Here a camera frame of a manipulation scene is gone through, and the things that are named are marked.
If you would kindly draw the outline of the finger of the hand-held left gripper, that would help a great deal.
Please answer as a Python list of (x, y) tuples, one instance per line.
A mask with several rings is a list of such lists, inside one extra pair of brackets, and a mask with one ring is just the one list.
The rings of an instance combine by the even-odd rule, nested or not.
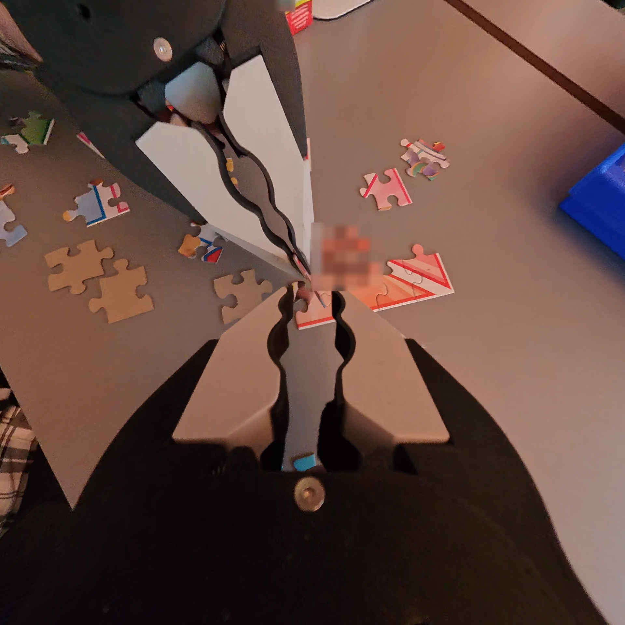
[(314, 222), (310, 162), (301, 155), (260, 54), (231, 71), (223, 117), (238, 145), (264, 168), (272, 205), (291, 235), (287, 240), (309, 267)]
[[(140, 138), (137, 147), (208, 223), (209, 229), (276, 268), (298, 271), (292, 260), (283, 215), (272, 205), (272, 191), (259, 161), (241, 148), (227, 129), (215, 72), (207, 64), (192, 64), (165, 85), (166, 102), (176, 113), (189, 118), (190, 126), (157, 121)], [(256, 202), (247, 200), (234, 186), (225, 157), (214, 137), (201, 122), (215, 121), (217, 114), (224, 134), (261, 173), (267, 186), (272, 213), (285, 234), (271, 231)]]

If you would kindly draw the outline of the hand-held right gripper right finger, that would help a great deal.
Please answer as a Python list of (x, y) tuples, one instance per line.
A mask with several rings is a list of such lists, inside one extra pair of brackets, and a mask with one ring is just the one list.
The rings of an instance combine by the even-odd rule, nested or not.
[(346, 291), (332, 292), (334, 347), (342, 357), (323, 412), (318, 452), (325, 468), (358, 468), (382, 448), (446, 444), (448, 428), (406, 338)]

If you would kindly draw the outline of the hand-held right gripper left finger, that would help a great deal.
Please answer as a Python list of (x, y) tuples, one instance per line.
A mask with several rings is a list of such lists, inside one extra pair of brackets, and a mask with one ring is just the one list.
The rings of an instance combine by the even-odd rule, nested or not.
[(218, 340), (173, 432), (178, 443), (251, 448), (282, 466), (289, 425), (286, 375), (293, 286), (282, 287)]

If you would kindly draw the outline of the red striped joined puzzle section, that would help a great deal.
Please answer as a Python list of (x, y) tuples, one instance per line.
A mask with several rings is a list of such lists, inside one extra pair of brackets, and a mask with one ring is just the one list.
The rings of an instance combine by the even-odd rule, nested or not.
[[(352, 289), (351, 294), (380, 312), (454, 293), (439, 254), (426, 254), (419, 244), (411, 251), (411, 258), (389, 260), (386, 266), (390, 273), (376, 278), (373, 285)], [(306, 311), (295, 314), (298, 329), (333, 323), (331, 300), (329, 291), (322, 291), (321, 299), (314, 296)]]

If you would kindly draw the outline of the pink diagonal-striped puzzle piece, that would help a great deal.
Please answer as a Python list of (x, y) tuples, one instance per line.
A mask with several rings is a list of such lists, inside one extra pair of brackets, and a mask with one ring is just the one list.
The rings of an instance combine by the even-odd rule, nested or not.
[(397, 169), (387, 169), (384, 175), (388, 178), (387, 181), (381, 181), (376, 173), (365, 174), (363, 179), (366, 187), (359, 189), (360, 195), (363, 198), (373, 197), (379, 211), (392, 207), (389, 198), (394, 198), (399, 207), (411, 205), (412, 199)]

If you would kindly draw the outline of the jigsaw puzzle pieces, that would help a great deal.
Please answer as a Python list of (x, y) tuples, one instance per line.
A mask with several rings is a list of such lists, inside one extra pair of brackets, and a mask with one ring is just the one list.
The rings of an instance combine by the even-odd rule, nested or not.
[[(55, 121), (30, 111), (26, 118), (11, 118), (8, 123), (10, 131), (1, 133), (1, 144), (12, 146), (18, 154), (27, 154), (30, 147), (48, 143)], [(97, 179), (88, 183), (88, 187), (87, 193), (74, 198), (76, 208), (64, 212), (62, 217), (66, 222), (82, 217), (85, 225), (90, 227), (129, 213), (129, 205), (121, 200), (118, 183), (105, 185), (103, 180)], [(129, 269), (128, 261), (121, 259), (114, 262), (115, 274), (104, 277), (102, 261), (112, 259), (113, 252), (99, 249), (95, 240), (85, 241), (76, 248), (77, 254), (74, 255), (69, 254), (68, 247), (45, 254), (44, 260), (49, 269), (61, 268), (60, 272), (48, 276), (51, 292), (68, 289), (71, 294), (78, 295), (86, 290), (86, 281), (98, 278), (101, 295), (89, 301), (89, 309), (92, 313), (105, 310), (110, 324), (154, 309), (149, 295), (137, 294), (137, 288), (147, 284), (144, 267)], [(224, 324), (242, 319), (261, 303), (263, 295), (273, 292), (271, 282), (258, 281), (254, 270), (241, 271), (240, 276), (239, 283), (233, 281), (234, 275), (218, 277), (213, 281), (215, 294), (220, 299), (228, 296), (236, 299), (234, 306), (222, 308)]]

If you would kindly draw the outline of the grey desk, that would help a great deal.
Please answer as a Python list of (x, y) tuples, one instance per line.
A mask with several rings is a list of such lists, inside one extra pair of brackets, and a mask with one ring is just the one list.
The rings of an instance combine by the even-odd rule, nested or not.
[[(381, 260), (437, 253), (454, 293), (379, 314), (497, 422), (592, 602), (624, 623), (623, 262), (558, 206), (624, 138), (446, 1), (373, 1), (294, 38), (311, 139), (314, 216), (354, 224)], [(106, 448), (162, 383), (225, 329), (212, 280), (285, 273), (233, 244), (219, 268), (176, 251), (189, 218), (79, 144), (34, 77), (1, 72), (2, 118), (56, 118), (48, 147), (1, 146), (1, 185), (27, 231), (1, 246), (1, 367), (75, 507)], [(377, 210), (365, 174), (396, 168), (412, 199)], [(129, 213), (65, 211), (97, 179)], [(154, 309), (117, 323), (86, 290), (51, 292), (44, 256), (95, 240), (144, 267)]]

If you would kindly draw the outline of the colourful puzzle box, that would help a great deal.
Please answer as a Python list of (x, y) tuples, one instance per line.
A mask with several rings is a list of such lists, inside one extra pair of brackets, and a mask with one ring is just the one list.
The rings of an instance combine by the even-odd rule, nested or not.
[(313, 1), (285, 1), (284, 3), (285, 18), (293, 36), (312, 24)]

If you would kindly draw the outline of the wooden book stand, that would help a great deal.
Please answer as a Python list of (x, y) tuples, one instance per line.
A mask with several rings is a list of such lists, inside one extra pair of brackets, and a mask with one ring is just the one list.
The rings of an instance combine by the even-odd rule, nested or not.
[(332, 21), (340, 19), (372, 1), (312, 1), (312, 16), (314, 20)]

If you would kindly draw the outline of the person's plaid shirt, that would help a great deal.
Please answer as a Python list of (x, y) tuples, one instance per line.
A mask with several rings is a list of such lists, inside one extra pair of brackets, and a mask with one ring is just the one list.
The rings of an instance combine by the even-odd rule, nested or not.
[(22, 409), (5, 407), (1, 411), (1, 535), (18, 515), (36, 448), (35, 433)]

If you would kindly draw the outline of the blue plastic bin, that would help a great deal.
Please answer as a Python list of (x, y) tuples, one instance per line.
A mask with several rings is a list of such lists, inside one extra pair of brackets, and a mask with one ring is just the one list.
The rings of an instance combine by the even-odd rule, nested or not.
[(624, 145), (576, 183), (559, 208), (624, 259)]

